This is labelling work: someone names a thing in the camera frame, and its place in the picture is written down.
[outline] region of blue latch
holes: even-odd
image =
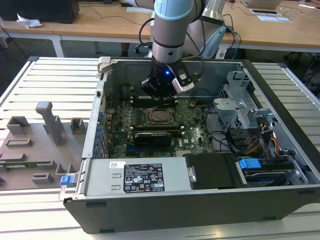
[[[74,176],[63,176],[60,180],[61,185],[73,185],[74,184]]]
[[[258,158],[243,158],[239,161],[241,169],[260,169],[261,165]]]

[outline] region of desk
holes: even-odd
[[[296,8],[297,12],[301,11],[306,16],[289,11],[287,15],[292,23],[261,21],[240,0],[233,4],[226,2],[223,15],[232,16],[234,29],[242,39],[242,49],[320,53],[320,10],[299,7],[298,1],[282,1],[276,10],[283,13],[288,10],[287,7]],[[231,26],[230,17],[225,16],[224,19],[225,23]],[[232,41],[232,34],[226,33],[217,58],[224,58],[223,53]]]
[[[94,58],[54,57],[40,57],[36,62],[27,61],[7,91],[0,97],[0,141],[6,138],[8,134],[6,125],[13,115],[24,115],[29,123],[44,122],[34,110],[37,101],[52,101],[53,110],[60,117],[63,116],[62,121],[68,122],[75,116],[89,121],[90,105],[92,106],[95,85],[99,80],[96,78],[97,61]],[[297,116],[302,113],[307,118],[306,111],[303,110],[308,110],[309,113],[316,112],[316,108],[320,108],[319,102],[311,97],[310,91],[303,87],[287,68],[279,67],[276,63],[254,63],[254,65],[275,94],[280,97],[290,114],[298,118],[303,131],[320,150],[319,140],[315,137],[320,128],[315,126],[319,123],[319,118],[303,119]],[[56,188],[0,191],[0,219],[3,220],[0,224],[0,239],[316,240],[320,238],[319,203],[306,205],[283,220],[277,221],[90,235],[83,232],[59,202],[59,190]]]
[[[243,6],[240,0],[236,0],[236,3],[233,4],[226,2],[223,14],[232,15],[234,29],[242,38],[241,48],[243,49],[320,53],[320,31],[317,31],[320,10],[299,7],[298,1],[283,1],[281,5],[297,8],[309,17],[289,12],[288,16],[292,23],[261,21],[248,8]],[[278,6],[276,10],[281,13],[285,12],[287,8],[283,6]],[[103,17],[121,16],[139,24],[142,24],[151,16],[150,13],[127,12],[127,8],[120,5],[93,6],[93,8]],[[43,27],[26,29],[19,26],[15,21],[4,21],[4,28],[14,38],[49,39],[53,42],[57,57],[63,57],[61,40],[138,43],[140,26],[121,17],[101,19],[91,7],[81,6],[79,15],[73,24],[44,22]],[[225,17],[225,23],[231,25],[228,16]],[[0,37],[6,36],[0,30]],[[150,26],[146,26],[142,32],[142,38],[144,41],[148,41],[150,37]],[[231,33],[224,36],[217,58],[224,58],[232,40]]]
[[[53,43],[57,57],[64,57],[61,40],[138,43],[140,25],[151,17],[150,13],[127,12],[127,8],[121,5],[94,6],[81,3],[79,5],[80,11],[73,24],[42,22],[42,27],[26,29],[15,21],[3,21],[3,27],[13,38],[49,39]],[[101,19],[95,10],[105,18]],[[150,40],[150,32],[150,26],[147,25],[141,35],[143,41]],[[0,37],[7,37],[1,29]]]

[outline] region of wooden desk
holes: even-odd
[[[226,2],[223,15],[232,16],[233,26],[241,36],[240,47],[243,49],[319,53],[320,10],[299,7],[298,1],[283,1],[276,10],[283,14],[288,11],[288,8],[295,8],[297,12],[304,15],[289,11],[286,16],[292,23],[261,21],[240,0],[236,0],[233,4]],[[231,26],[230,17],[225,16],[224,19],[225,23]],[[231,33],[226,33],[219,51],[225,51],[232,41]]]
[[[61,40],[95,42],[96,49],[99,46],[97,42],[138,43],[140,26],[151,17],[150,13],[127,12],[127,8],[121,5],[79,3],[79,6],[80,11],[73,24],[42,22],[42,27],[26,29],[15,21],[3,21],[3,27],[13,38],[51,40],[57,57],[63,58]],[[150,32],[150,26],[145,26],[141,35],[144,41],[150,40]],[[2,29],[0,37],[7,37]]]
[[[127,12],[127,8],[120,5],[95,6],[83,3],[79,5],[80,12],[73,24],[44,22],[42,27],[26,29],[15,21],[4,21],[4,27],[14,38],[49,39],[53,42],[57,56],[64,57],[61,40],[138,43],[139,24],[151,17],[150,13]],[[298,1],[283,1],[276,10],[285,13],[288,10],[286,7],[296,8],[297,12],[304,15],[289,11],[287,15],[292,23],[261,21],[243,6],[240,0],[236,0],[233,4],[226,2],[223,14],[232,16],[234,29],[241,35],[243,49],[319,53],[320,10],[299,7]],[[231,25],[228,16],[224,19],[226,24]],[[6,37],[1,29],[0,37]],[[151,30],[147,25],[142,32],[142,38],[146,41],[150,37]],[[232,35],[226,33],[217,56],[224,58],[224,53],[230,47],[232,40]]]

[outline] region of power supply label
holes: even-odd
[[[124,165],[123,191],[126,194],[165,190],[161,163]]]

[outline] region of computer case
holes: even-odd
[[[0,17],[5,21],[14,21],[19,14],[26,19],[72,24],[78,13],[78,0],[0,0]]]

